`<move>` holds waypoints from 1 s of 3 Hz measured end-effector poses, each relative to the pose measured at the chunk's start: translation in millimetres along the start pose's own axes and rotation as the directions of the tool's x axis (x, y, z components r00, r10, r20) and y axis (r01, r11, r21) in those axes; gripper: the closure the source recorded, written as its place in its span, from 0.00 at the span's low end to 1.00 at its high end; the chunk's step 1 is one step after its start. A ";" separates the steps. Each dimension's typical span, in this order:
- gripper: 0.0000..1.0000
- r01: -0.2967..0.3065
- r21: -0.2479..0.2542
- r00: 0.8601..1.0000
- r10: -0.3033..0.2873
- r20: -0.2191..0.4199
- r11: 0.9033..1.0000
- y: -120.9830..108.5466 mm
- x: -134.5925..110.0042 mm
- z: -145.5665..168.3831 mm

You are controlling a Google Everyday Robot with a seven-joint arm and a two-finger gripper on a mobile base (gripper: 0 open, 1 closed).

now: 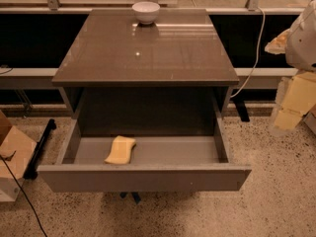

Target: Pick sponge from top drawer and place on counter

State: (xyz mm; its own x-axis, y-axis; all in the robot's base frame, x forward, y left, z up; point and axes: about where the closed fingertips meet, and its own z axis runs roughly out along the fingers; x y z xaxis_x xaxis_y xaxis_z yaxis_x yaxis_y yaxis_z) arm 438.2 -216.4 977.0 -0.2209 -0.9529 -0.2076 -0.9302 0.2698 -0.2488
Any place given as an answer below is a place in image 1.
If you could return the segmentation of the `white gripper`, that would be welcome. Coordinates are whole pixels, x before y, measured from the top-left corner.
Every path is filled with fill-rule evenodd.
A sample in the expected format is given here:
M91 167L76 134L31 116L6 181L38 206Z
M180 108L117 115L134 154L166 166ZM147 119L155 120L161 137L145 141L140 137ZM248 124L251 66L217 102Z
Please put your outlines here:
M265 46L265 52L285 54L286 62L292 67L316 71L316 0L307 5L289 30L284 30ZM313 72L281 78L270 120L272 135L292 132L316 105L316 74Z

